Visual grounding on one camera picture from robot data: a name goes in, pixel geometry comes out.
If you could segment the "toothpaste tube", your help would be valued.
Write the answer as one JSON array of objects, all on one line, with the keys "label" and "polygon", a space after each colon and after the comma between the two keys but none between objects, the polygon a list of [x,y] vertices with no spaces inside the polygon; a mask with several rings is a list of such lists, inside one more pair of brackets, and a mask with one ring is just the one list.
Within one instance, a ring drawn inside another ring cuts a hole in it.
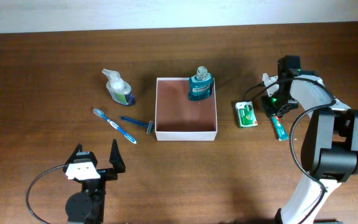
[{"label": "toothpaste tube", "polygon": [[287,132],[285,131],[285,128],[279,118],[277,116],[271,116],[272,124],[275,128],[277,138],[279,141],[285,141],[289,139],[289,136]]}]

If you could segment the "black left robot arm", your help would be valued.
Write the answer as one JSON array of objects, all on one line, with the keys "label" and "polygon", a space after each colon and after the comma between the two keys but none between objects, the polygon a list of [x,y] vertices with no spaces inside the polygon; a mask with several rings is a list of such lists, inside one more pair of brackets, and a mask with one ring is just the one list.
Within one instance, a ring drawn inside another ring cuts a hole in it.
[{"label": "black left robot arm", "polygon": [[119,152],[117,141],[112,141],[109,155],[110,168],[97,168],[97,159],[93,152],[84,151],[78,144],[63,166],[63,172],[69,180],[81,184],[81,190],[73,194],[66,202],[65,212],[68,223],[95,223],[104,221],[104,203],[106,182],[117,180],[118,174],[126,171]]}]

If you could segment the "teal mouthwash bottle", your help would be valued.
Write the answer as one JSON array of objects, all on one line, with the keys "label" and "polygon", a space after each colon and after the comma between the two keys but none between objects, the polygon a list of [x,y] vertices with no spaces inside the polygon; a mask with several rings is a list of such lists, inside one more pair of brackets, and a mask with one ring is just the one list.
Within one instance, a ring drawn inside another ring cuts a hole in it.
[{"label": "teal mouthwash bottle", "polygon": [[199,101],[210,97],[213,82],[213,76],[208,69],[204,66],[198,67],[196,74],[189,78],[189,100]]}]

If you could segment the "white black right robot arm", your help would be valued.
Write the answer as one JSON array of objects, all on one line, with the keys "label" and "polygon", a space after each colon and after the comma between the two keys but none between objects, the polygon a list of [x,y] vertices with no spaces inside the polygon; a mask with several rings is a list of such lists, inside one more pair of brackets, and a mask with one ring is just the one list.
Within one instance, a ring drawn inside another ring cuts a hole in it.
[{"label": "white black right robot arm", "polygon": [[[298,107],[304,111],[288,133],[291,156],[302,176],[274,222],[313,223],[328,197],[358,174],[358,110],[339,101],[315,71],[301,69],[298,56],[286,55],[277,66],[276,76],[265,74],[262,78],[267,92],[262,97],[265,114],[281,118]],[[305,116],[310,117],[310,123],[297,157],[294,133]]]}]

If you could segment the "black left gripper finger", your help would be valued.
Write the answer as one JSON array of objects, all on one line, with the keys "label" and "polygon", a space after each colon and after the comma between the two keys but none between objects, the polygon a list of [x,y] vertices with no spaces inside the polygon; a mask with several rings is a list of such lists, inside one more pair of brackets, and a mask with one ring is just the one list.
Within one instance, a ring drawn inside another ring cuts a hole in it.
[{"label": "black left gripper finger", "polygon": [[79,152],[82,152],[82,145],[80,143],[78,143],[75,147],[75,150],[72,152],[72,154],[70,155],[70,157],[67,159],[66,163],[65,164],[71,164],[73,163],[73,161],[75,160],[76,158],[76,155],[79,153]]},{"label": "black left gripper finger", "polygon": [[109,162],[112,165],[112,167],[116,173],[125,173],[126,165],[125,165],[125,163],[121,157],[121,154],[119,152],[119,147],[118,147],[116,139],[113,139],[113,141],[112,141]]}]

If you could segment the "green white soap bar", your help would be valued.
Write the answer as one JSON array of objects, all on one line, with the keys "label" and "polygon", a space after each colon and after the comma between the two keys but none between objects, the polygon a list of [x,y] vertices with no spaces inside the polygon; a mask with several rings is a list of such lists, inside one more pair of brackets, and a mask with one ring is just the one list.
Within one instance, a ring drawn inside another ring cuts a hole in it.
[{"label": "green white soap bar", "polygon": [[258,125],[254,113],[254,106],[251,101],[237,102],[235,109],[240,128],[250,128]]}]

